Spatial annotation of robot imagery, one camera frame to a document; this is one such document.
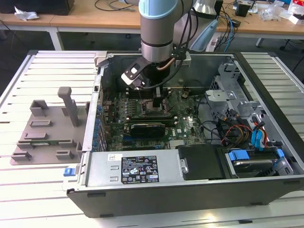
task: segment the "gray peg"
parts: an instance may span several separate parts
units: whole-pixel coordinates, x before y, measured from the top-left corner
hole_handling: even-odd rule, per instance
[[[71,87],[60,87],[58,90],[58,96],[63,100],[66,106],[68,115],[71,118],[74,127],[78,126],[77,106],[71,99],[72,89]]]

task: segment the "blue cable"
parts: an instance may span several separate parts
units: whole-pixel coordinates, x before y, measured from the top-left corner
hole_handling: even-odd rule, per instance
[[[225,48],[225,50],[224,50],[224,52],[226,52],[227,51],[227,49],[228,49],[228,47],[229,47],[229,45],[230,45],[230,43],[231,43],[231,37],[232,37],[232,32],[233,32],[233,25],[232,25],[232,21],[231,21],[231,19],[230,18],[227,18],[228,20],[229,20],[229,22],[230,22],[230,35],[229,35],[229,40],[228,40],[228,43],[227,43],[227,46],[226,46],[226,48]]]

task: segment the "motherboard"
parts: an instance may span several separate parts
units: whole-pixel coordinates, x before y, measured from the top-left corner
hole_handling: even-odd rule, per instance
[[[165,93],[159,108],[144,91],[104,93],[104,128],[107,151],[175,149],[205,143],[195,115],[198,96],[186,89]]]

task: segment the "computer case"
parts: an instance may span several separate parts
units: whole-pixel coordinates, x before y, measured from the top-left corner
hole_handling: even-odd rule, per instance
[[[14,7],[26,12],[68,15],[74,0],[0,0],[0,13],[14,13]]]

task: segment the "green circuit board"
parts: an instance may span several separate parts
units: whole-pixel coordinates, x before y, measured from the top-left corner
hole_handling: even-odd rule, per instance
[[[110,127],[111,139],[107,142],[107,151],[125,150],[161,150],[171,149],[170,141],[183,140],[184,144],[205,143],[205,135],[201,132],[194,110],[196,107],[195,97],[189,96],[182,99],[183,89],[174,90],[170,97],[164,99],[167,113],[153,111],[149,108],[143,110],[143,104],[151,102],[150,99],[129,99],[124,93],[119,93],[112,101],[106,101],[105,119]],[[172,116],[172,119],[158,120],[166,124],[165,134],[162,138],[132,138],[126,131],[132,124],[146,124],[147,116]],[[139,118],[135,123],[129,123],[128,117]]]

